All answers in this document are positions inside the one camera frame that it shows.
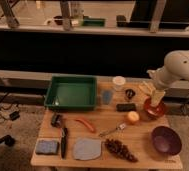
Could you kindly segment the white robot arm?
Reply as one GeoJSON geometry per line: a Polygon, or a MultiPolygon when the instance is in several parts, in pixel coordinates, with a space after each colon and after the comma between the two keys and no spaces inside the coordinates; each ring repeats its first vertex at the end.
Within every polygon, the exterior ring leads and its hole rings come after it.
{"type": "Polygon", "coordinates": [[[148,70],[155,87],[151,95],[151,106],[157,107],[174,82],[184,79],[189,82],[189,50],[175,50],[164,58],[164,65],[156,70],[148,70]]]}

